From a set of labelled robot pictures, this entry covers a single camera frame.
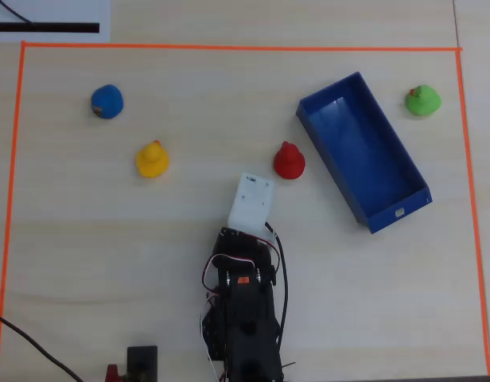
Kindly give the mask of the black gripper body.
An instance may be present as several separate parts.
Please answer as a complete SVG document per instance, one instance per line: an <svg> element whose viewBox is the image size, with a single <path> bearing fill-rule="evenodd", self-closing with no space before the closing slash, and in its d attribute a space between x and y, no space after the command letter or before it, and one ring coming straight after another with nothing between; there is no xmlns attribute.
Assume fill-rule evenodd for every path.
<svg viewBox="0 0 490 382"><path fill-rule="evenodd" d="M217 235L212 254L250 259L256 265L272 265L272 251L273 244L263 238L223 227Z"/></svg>

